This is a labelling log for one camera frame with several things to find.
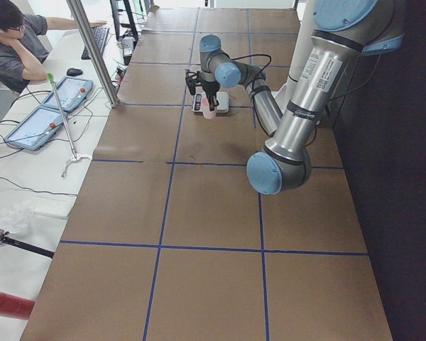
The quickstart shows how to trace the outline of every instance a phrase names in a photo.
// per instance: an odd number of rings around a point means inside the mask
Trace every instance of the hand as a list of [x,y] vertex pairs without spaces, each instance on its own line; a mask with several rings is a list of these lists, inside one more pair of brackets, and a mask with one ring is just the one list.
[[0,44],[2,44],[2,45],[12,46],[13,44],[15,44],[17,42],[19,42],[18,39],[0,36]]
[[104,26],[107,24],[107,21],[98,20],[98,21],[93,21],[92,23],[89,23],[89,24],[90,24],[90,27]]

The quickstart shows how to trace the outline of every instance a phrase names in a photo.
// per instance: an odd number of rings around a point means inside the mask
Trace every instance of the pink object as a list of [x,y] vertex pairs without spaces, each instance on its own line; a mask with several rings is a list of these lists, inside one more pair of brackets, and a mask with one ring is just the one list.
[[35,301],[0,292],[0,316],[28,320]]
[[206,97],[202,98],[200,101],[200,110],[206,119],[213,119],[216,117],[216,108],[214,108],[212,112],[210,111],[210,105]]

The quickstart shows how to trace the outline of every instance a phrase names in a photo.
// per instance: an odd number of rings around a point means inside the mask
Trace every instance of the cup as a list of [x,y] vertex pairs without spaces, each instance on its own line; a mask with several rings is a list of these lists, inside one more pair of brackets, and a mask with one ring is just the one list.
[[206,97],[203,97],[200,101],[200,110],[206,119],[213,119],[216,117],[216,107],[211,112],[210,104],[208,103],[208,99]]

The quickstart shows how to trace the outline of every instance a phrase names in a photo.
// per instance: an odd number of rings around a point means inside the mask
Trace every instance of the keyboard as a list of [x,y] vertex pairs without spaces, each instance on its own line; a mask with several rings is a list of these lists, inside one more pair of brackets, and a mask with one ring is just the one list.
[[[106,48],[107,43],[107,34],[109,33],[109,27],[106,26],[97,26],[92,28],[92,33],[94,41],[98,46],[99,52],[102,54]],[[87,47],[84,48],[82,56],[80,59],[91,59],[87,50]]]

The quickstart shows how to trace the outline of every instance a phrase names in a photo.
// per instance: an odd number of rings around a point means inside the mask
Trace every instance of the gray shirt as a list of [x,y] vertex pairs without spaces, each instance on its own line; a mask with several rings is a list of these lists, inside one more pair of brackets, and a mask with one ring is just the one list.
[[[26,31],[20,39],[22,45],[29,50],[40,62],[43,62],[49,52],[44,48],[37,36],[45,35],[48,31],[48,22],[43,16],[24,14],[23,24]],[[11,90],[22,92],[28,80],[22,78],[23,64],[16,51],[0,44],[0,82]]]

